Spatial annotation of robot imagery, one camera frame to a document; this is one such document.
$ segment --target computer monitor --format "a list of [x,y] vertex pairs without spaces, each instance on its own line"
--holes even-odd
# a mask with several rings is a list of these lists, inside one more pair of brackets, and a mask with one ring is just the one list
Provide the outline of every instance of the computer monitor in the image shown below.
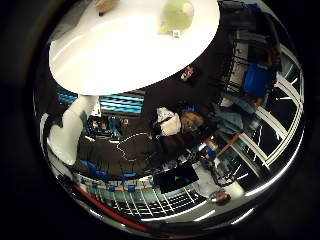
[[153,176],[153,181],[160,187],[161,193],[167,193],[185,187],[199,180],[190,162]]

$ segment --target cable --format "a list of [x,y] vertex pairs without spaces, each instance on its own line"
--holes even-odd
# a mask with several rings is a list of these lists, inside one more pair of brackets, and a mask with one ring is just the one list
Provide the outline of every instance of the cable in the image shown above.
[[121,143],[124,143],[124,142],[128,141],[130,138],[133,138],[133,137],[139,136],[139,135],[147,135],[148,137],[150,136],[149,133],[136,133],[136,134],[134,134],[134,135],[126,138],[125,140],[123,140],[123,141],[121,141],[121,142],[119,142],[119,143],[117,144],[117,149],[122,152],[122,158],[125,159],[126,161],[132,162],[132,161],[135,161],[136,159],[133,159],[133,160],[132,160],[132,159],[131,159],[131,160],[127,159],[127,158],[126,158],[126,153],[125,153],[125,151],[122,150],[122,149],[119,147],[119,145],[120,145]]

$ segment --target stuffed animal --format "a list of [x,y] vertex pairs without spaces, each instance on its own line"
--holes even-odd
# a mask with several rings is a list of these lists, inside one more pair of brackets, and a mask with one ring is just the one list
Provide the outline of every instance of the stuffed animal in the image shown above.
[[99,13],[99,16],[101,17],[107,11],[112,9],[118,2],[119,0],[95,0],[96,9]]
[[158,33],[167,34],[187,29],[192,24],[193,15],[194,8],[188,0],[168,0]]

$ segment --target green plush toy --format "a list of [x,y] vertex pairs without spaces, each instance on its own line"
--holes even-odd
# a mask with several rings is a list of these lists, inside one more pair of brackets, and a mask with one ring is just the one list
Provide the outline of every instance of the green plush toy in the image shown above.
[[163,9],[162,24],[158,32],[167,34],[190,27],[193,14],[193,5],[188,0],[168,0]]

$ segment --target white round table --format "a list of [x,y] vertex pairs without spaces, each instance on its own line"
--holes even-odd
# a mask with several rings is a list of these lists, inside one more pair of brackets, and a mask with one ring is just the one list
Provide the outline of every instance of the white round table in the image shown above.
[[51,43],[54,79],[78,94],[106,95],[171,76],[203,53],[219,25],[217,1],[190,2],[193,22],[180,38],[157,32],[164,0],[121,0],[102,17],[92,2],[77,26]]

